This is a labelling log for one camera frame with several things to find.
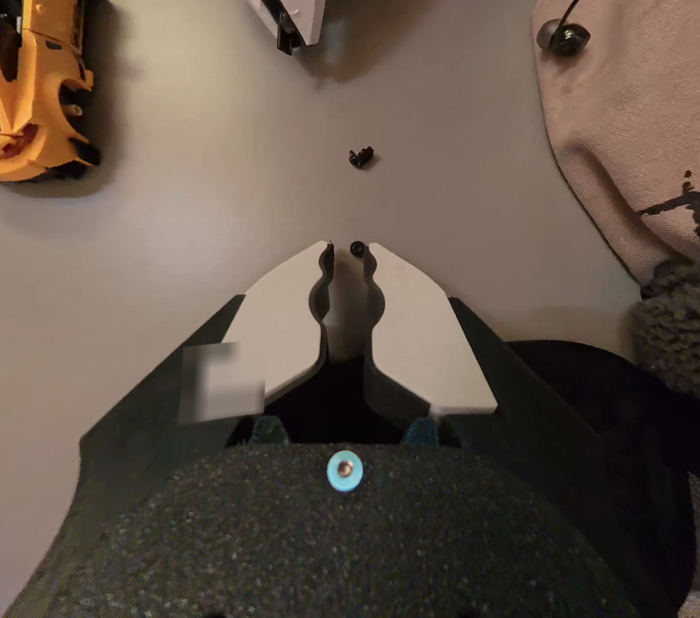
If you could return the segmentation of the orange lego car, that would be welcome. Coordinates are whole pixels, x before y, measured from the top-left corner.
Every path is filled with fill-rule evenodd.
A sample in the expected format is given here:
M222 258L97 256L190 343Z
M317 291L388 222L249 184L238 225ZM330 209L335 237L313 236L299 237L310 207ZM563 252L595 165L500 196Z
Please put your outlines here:
M79 179L101 152L74 119L92 92L86 20L95 0L1 0L1 183Z

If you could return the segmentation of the beige hoodie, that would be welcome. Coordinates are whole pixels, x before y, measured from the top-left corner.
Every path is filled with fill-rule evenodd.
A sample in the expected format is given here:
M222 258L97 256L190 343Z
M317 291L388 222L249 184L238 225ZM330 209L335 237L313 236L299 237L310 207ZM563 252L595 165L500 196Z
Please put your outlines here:
M545 126L568 185L640 284L699 262L699 0L580 0L590 40L537 44Z

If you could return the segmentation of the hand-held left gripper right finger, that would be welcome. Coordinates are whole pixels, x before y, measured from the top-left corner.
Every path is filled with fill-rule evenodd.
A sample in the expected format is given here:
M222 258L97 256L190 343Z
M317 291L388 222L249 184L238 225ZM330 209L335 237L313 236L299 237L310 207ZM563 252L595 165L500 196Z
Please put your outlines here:
M378 414L493 414L495 395L446 292L377 243L365 250L365 398Z

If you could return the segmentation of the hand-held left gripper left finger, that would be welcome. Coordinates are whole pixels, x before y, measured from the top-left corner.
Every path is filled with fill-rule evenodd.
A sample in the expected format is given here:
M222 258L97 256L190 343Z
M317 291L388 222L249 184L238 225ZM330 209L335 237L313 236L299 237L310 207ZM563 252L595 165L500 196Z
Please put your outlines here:
M330 308L335 247L319 241L259 279L244 295L223 335L240 346L244 365L265 398L280 398L322 368L328 357L323 322Z

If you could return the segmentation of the black earbud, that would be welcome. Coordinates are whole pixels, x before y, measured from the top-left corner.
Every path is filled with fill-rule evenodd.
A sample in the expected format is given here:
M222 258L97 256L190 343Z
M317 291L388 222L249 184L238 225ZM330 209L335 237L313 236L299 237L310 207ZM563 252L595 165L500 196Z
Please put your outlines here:
M536 35L536 44L545 54L573 58L582 53L591 34L577 23L562 23L551 19L543 23Z

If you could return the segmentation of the small grey black lego piece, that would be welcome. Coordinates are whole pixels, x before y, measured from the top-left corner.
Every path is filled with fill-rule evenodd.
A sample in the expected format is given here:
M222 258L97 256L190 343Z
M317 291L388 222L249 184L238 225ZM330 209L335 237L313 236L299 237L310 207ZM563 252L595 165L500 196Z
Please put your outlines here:
M305 41L287 11L282 11L277 25L276 47L287 56L292 56Z

